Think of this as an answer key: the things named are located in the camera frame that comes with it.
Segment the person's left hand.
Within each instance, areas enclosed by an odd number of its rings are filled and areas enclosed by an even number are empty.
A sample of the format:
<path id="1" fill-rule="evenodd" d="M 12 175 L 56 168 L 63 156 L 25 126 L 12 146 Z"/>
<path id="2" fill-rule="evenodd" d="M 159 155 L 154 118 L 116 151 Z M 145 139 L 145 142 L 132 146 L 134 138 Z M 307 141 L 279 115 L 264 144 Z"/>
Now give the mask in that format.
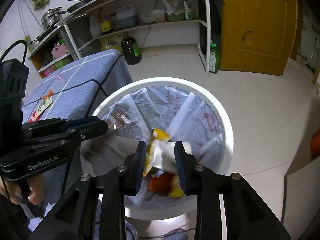
<path id="1" fill-rule="evenodd" d="M 44 198 L 44 179 L 43 175 L 39 174 L 27 180 L 30 193 L 28 196 L 29 201 L 38 205 Z M 21 188 L 18 184 L 12 183 L 5 177 L 1 177 L 1 195 L 10 200 L 13 204 L 18 205 L 17 197 L 21 196 Z"/>

